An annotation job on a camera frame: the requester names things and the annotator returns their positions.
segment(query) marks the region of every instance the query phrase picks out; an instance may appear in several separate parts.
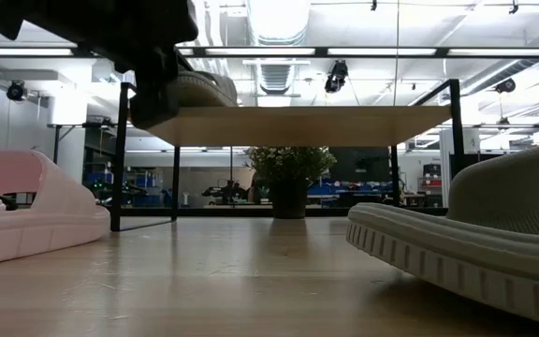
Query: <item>wooden shelf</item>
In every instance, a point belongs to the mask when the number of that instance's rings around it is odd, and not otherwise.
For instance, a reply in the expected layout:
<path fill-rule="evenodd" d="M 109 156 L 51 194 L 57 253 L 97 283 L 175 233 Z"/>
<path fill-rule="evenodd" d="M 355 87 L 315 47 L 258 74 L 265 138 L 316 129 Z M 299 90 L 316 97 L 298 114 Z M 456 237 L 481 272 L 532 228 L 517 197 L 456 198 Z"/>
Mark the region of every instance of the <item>wooden shelf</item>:
<path fill-rule="evenodd" d="M 391 146 L 449 118 L 447 107 L 181 108 L 147 131 L 176 146 Z"/>

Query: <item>ventilation duct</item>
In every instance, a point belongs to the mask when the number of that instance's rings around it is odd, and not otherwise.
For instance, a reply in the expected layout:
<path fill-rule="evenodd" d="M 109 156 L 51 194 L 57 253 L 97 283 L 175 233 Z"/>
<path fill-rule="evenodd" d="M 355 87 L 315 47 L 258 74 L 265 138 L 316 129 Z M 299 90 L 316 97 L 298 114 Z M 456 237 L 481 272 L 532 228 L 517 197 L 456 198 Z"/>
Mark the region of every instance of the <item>ventilation duct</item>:
<path fill-rule="evenodd" d="M 301 46 L 307 33 L 309 10 L 309 0 L 247 0 L 251 44 Z M 255 67 L 257 82 L 268 95 L 285 94 L 297 72 L 296 66 L 288 65 Z"/>
<path fill-rule="evenodd" d="M 473 95 L 484 89 L 493 87 L 494 85 L 509 79 L 519 72 L 539 64 L 539 59 L 518 60 L 512 62 L 499 62 L 490 67 L 481 74 L 466 80 L 461 85 L 461 93 L 463 95 Z"/>

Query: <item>white ceiling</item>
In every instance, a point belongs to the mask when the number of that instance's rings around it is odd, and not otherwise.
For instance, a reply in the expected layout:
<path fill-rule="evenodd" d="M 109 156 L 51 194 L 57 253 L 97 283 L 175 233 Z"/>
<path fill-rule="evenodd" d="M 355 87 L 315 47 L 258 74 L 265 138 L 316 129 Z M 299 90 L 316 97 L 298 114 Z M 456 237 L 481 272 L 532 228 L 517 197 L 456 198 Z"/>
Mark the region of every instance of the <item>white ceiling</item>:
<path fill-rule="evenodd" d="M 248 27 L 244 0 L 193 0 L 197 6 L 207 3 L 206 27 L 196 44 L 210 40 L 212 33 L 219 34 L 224 45 L 248 45 Z M 519 11 L 508 14 L 510 0 L 401 0 L 399 34 L 397 38 L 397 1 L 380 0 L 376 11 L 371 11 L 371 1 L 311 0 L 311 12 L 305 44 L 310 46 L 532 46 L 539 39 L 539 0 L 519 1 Z M 209 7 L 220 7 L 219 32 L 211 32 Z M 288 18 L 288 10 L 276 20 L 281 24 Z M 0 46 L 72 46 L 49 32 L 28 22 L 16 42 L 0 36 Z M 251 66 L 242 60 L 228 59 L 229 76 L 237 84 L 240 99 L 245 105 L 254 105 L 257 86 Z M 191 60 L 200 69 L 210 69 L 210 63 L 219 60 Z M 350 81 L 336 95 L 323 91 L 326 74 L 333 60 L 312 59 L 308 66 L 300 66 L 294 85 L 291 105 L 393 105 L 395 77 L 396 105 L 407 105 L 445 79 L 467 80 L 496 60 L 399 60 L 398 74 L 395 60 L 347 60 Z M 0 67 L 7 69 L 52 69 L 78 84 L 85 91 L 98 96 L 97 113 L 115 116 L 118 88 L 106 83 L 85 82 L 73 74 L 82 67 L 93 66 L 91 60 L 0 60 Z M 471 105 L 479 107 L 469 111 L 479 116 L 498 117 L 501 111 L 525 109 L 539 103 L 539 64 L 516 75 L 517 91 L 503 96 L 502 104 L 493 93 L 480 93 L 472 97 Z"/>

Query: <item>ceiling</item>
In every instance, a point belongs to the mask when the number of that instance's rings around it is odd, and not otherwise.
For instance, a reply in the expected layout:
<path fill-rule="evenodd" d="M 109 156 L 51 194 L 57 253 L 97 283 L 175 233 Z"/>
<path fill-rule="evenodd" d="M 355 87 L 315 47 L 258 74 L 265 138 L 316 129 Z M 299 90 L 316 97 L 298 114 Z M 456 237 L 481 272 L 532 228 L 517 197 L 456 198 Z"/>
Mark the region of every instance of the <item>ceiling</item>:
<path fill-rule="evenodd" d="M 199 18 L 204 20 L 198 21 L 199 39 L 185 45 L 251 44 L 244 0 L 193 1 Z M 289 2 L 276 0 L 274 3 L 276 8 L 268 13 L 269 20 L 275 20 L 276 25 L 286 24 L 289 20 Z M 303 43 L 308 46 L 331 47 L 392 47 L 397 44 L 426 47 L 539 46 L 539 0 L 519 1 L 519 9 L 515 14 L 509 14 L 511 3 L 511 0 L 401 0 L 398 4 L 396 0 L 379 0 L 377 9 L 371 11 L 371 1 L 311 0 Z M 11 42 L 0 36 L 0 47 L 6 46 L 73 45 L 25 22 L 17 41 Z M 397 63 L 393 59 L 349 59 L 346 60 L 349 80 L 339 93 L 327 95 L 323 86 L 334 60 L 308 61 L 308 65 L 298 66 L 290 97 L 276 104 L 408 105 L 446 79 L 460 79 L 463 83 L 483 75 L 480 73 L 486 69 L 495 69 L 507 62 L 404 59 Z M 263 94 L 255 82 L 254 66 L 244 65 L 243 59 L 190 59 L 190 62 L 196 69 L 207 71 L 223 69 L 224 63 L 227 66 L 224 72 L 236 83 L 243 105 L 257 104 L 256 96 Z M 92 67 L 94 63 L 93 60 L 0 59 L 0 67 L 4 69 L 51 69 L 60 72 L 94 97 L 90 113 L 115 117 L 118 86 L 100 82 L 102 76 L 86 80 L 75 75 L 77 69 Z M 463 120 L 494 123 L 501 115 L 518 113 L 521 117 L 513 119 L 512 123 L 523 124 L 528 117 L 538 121 L 539 110 L 530 112 L 529 108 L 539 104 L 539 64 L 515 75 L 513 79 L 517 89 L 511 94 L 499 96 L 491 91 L 483 91 L 464 97 Z M 520 131 L 520 134 L 529 133 L 531 131 Z M 129 136 L 143 137 L 146 134 L 130 130 Z"/>

